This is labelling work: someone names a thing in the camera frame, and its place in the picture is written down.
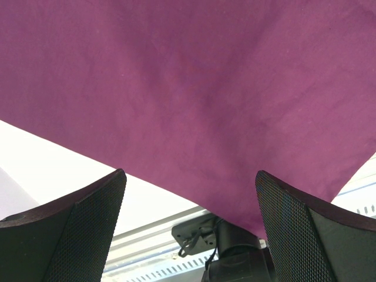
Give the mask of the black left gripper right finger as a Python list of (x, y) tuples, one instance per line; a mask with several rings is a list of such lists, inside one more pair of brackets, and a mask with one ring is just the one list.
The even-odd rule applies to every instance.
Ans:
[(375, 219), (261, 170), (255, 180), (279, 281), (375, 281)]

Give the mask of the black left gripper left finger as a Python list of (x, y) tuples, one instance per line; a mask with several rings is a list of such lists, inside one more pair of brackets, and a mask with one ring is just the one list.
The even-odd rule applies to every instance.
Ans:
[(1, 281), (100, 281), (126, 187), (117, 169), (1, 220)]

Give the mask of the purple cloth drape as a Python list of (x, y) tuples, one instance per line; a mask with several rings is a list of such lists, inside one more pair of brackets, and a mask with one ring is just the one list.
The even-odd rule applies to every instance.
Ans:
[(1, 119), (263, 236), (375, 153), (375, 2), (2, 1)]

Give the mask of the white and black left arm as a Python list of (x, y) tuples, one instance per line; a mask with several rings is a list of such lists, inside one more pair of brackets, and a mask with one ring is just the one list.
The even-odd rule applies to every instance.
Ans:
[[(2, 281), (100, 281), (122, 205), (118, 169), (71, 194), (1, 221)], [(256, 176), (266, 246), (205, 214), (172, 228), (179, 256), (210, 250), (203, 281), (374, 281), (375, 219)]]

